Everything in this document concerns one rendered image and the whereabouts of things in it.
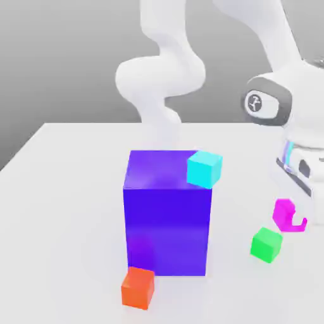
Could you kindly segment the small green cube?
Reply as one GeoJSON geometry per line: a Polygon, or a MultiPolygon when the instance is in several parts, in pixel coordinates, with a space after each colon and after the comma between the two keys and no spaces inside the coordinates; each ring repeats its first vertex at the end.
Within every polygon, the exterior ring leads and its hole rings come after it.
{"type": "Polygon", "coordinates": [[[281,250],[282,241],[281,234],[261,227],[252,238],[250,254],[266,263],[272,263],[281,250]]]}

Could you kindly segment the large purple box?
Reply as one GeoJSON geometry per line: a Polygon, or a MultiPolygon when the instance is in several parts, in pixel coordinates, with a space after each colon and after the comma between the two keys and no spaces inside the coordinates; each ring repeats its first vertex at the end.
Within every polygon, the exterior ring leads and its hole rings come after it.
{"type": "Polygon", "coordinates": [[[132,150],[123,185],[128,265],[204,276],[212,191],[187,182],[191,150],[132,150]]]}

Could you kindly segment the small magenta cube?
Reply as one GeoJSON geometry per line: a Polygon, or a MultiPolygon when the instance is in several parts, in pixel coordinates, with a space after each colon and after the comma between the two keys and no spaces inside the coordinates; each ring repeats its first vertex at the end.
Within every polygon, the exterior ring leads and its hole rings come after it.
{"type": "Polygon", "coordinates": [[[303,232],[308,220],[303,218],[300,225],[293,225],[296,207],[290,199],[277,199],[273,210],[273,221],[281,232],[303,232]]]}

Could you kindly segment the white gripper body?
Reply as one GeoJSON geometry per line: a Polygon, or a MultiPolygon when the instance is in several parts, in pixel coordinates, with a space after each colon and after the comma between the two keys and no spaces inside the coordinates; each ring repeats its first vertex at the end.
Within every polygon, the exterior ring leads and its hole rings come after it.
{"type": "Polygon", "coordinates": [[[312,177],[311,168],[302,161],[302,173],[288,171],[279,158],[271,166],[271,175],[281,198],[301,202],[306,218],[314,225],[324,226],[324,177],[312,177]]]}

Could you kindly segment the small cyan cube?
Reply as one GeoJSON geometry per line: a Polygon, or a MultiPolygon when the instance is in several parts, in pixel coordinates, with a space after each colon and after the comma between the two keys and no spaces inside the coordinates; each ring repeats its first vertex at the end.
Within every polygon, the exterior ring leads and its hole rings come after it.
{"type": "Polygon", "coordinates": [[[223,156],[197,151],[187,160],[187,182],[212,189],[221,177],[223,156]]]}

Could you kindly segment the small orange cube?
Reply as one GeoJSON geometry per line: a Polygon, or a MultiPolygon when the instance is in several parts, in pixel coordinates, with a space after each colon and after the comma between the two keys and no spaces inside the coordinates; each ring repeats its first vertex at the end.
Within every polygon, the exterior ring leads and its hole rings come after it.
{"type": "Polygon", "coordinates": [[[154,293],[154,278],[153,271],[130,266],[121,284],[122,304],[148,310],[154,293]]]}

